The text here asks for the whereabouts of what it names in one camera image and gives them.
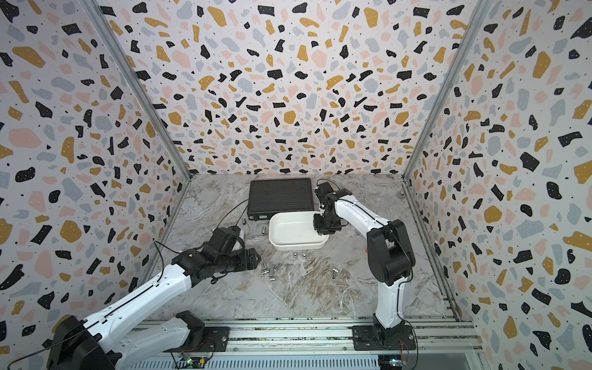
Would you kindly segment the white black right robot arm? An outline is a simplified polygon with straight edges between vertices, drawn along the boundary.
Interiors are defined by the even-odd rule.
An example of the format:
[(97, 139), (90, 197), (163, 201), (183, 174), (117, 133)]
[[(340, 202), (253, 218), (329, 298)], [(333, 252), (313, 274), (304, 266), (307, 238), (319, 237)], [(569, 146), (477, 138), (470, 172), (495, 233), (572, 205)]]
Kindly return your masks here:
[(352, 192), (333, 189), (328, 182), (314, 190), (321, 213), (314, 216), (318, 234), (330, 235), (342, 229), (342, 222), (353, 226), (366, 240), (368, 267), (378, 282), (378, 300), (369, 339), (359, 334), (363, 344), (388, 348), (402, 344), (413, 334), (405, 324), (402, 298), (405, 286), (413, 280), (416, 264), (405, 224), (388, 220), (362, 205)]

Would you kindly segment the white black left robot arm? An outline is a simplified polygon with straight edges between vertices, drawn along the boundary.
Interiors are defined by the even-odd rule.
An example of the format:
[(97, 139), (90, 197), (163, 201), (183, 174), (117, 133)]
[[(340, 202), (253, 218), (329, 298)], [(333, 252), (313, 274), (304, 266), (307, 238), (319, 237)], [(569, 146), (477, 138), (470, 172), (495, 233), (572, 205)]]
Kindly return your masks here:
[(231, 273), (253, 271), (261, 263), (246, 248), (238, 227), (217, 228), (199, 248), (180, 252), (148, 282), (85, 319), (67, 318), (55, 330), (48, 369), (125, 369), (170, 351), (214, 351), (205, 323), (190, 311), (134, 333), (144, 319), (201, 282), (216, 283)]

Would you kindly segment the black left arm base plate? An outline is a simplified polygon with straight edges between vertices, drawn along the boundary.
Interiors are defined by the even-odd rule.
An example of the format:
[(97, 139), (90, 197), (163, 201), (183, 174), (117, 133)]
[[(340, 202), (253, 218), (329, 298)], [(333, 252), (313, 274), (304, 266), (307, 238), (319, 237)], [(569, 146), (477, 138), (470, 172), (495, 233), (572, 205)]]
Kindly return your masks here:
[(191, 329), (186, 341), (172, 352), (225, 352), (230, 338), (230, 327), (206, 326)]

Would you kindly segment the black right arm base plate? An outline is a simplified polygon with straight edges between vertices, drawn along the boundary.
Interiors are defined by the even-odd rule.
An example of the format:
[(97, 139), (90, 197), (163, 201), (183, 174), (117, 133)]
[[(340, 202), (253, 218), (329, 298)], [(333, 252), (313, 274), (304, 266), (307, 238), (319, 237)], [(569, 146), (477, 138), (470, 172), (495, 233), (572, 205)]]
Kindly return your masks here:
[(379, 323), (356, 325), (351, 328), (356, 351), (416, 350), (416, 336), (412, 327), (406, 323), (394, 328), (383, 328)]

